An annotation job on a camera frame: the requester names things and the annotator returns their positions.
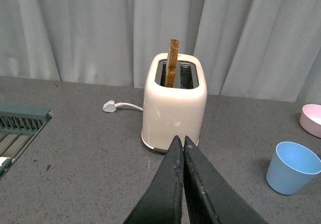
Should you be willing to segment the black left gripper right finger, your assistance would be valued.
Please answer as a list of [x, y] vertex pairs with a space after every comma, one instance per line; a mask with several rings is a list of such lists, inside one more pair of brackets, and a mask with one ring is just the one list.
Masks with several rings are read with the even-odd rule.
[[190, 223], [267, 223], [221, 176], [189, 137], [184, 189]]

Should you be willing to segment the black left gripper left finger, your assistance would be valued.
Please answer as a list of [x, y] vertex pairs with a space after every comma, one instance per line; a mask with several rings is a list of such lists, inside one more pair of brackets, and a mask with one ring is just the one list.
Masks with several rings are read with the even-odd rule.
[[125, 223], [181, 223], [184, 186], [184, 152], [175, 136], [149, 188]]

